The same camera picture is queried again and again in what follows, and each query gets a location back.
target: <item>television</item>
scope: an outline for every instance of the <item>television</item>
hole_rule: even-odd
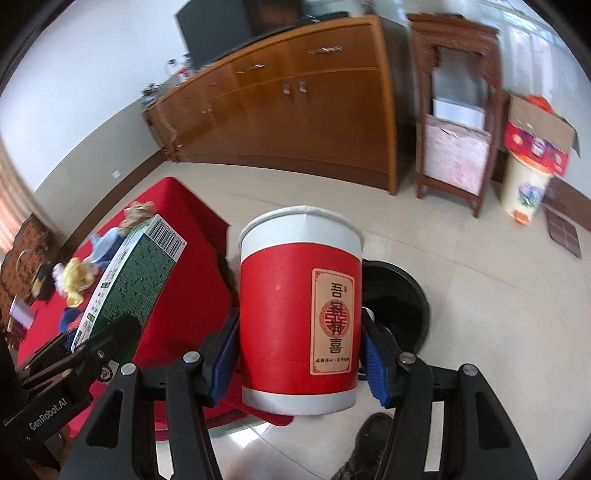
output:
[[[190,0],[176,14],[196,69],[294,26],[303,0]]]

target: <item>barcode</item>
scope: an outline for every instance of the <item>barcode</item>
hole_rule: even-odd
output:
[[[157,217],[148,231],[156,245],[164,250],[174,261],[177,261],[187,242],[167,224],[162,217]]]

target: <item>yellow toy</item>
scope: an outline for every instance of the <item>yellow toy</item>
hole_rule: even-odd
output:
[[[79,258],[74,257],[68,262],[64,268],[62,287],[69,307],[77,307],[84,302],[81,292],[95,282],[97,273],[95,265],[81,262]]]

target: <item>red paper cup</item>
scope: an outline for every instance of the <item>red paper cup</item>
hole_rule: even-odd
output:
[[[296,206],[253,220],[239,242],[242,401],[284,415],[355,405],[361,231]]]

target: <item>screw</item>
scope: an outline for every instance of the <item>screw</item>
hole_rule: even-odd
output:
[[[398,359],[405,365],[412,365],[417,361],[417,357],[411,352],[402,352]]]
[[[199,352],[187,352],[183,355],[183,360],[186,364],[193,364],[199,360],[199,357],[201,357]]]
[[[131,375],[135,373],[136,366],[134,364],[125,364],[121,367],[121,373],[123,375]]]
[[[462,367],[462,371],[468,376],[468,377],[475,377],[478,374],[478,369],[472,365],[472,364],[466,364]]]

